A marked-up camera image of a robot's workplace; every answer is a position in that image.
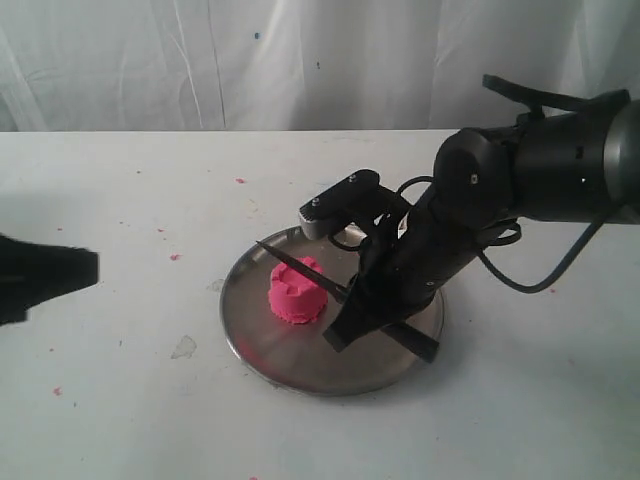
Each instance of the white table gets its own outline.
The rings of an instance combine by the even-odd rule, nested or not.
[[[0,478],[639,478],[637,227],[534,296],[475,261],[436,363],[382,392],[274,389],[227,347],[216,290],[255,239],[359,168],[430,173],[450,133],[0,135],[0,232],[101,254],[99,285],[0,328]],[[583,228],[490,256],[534,282]]]

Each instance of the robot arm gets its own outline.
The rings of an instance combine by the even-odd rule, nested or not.
[[[415,205],[400,195],[411,181],[392,192],[378,184],[375,172],[364,170],[300,209],[310,238],[333,239],[350,222],[367,235],[357,248],[360,265],[347,299],[325,332],[336,350],[374,330],[404,325],[476,257],[507,285],[535,293],[560,277],[602,224],[638,223],[639,101],[631,102],[625,90],[587,100],[491,76],[484,85],[530,111],[511,127],[463,129],[448,138],[433,177],[415,179],[432,182]],[[543,106],[569,113],[545,118]],[[398,238],[407,213],[407,231]],[[524,286],[501,274],[483,252],[519,240],[518,217],[590,226],[547,279]],[[437,345],[428,340],[431,350],[421,356],[430,361]]]

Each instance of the pink play dough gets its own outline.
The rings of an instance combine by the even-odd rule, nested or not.
[[[302,263],[322,273],[313,257],[299,258]],[[271,271],[269,304],[271,311],[289,323],[308,323],[318,318],[328,301],[327,292],[311,280],[280,263]]]

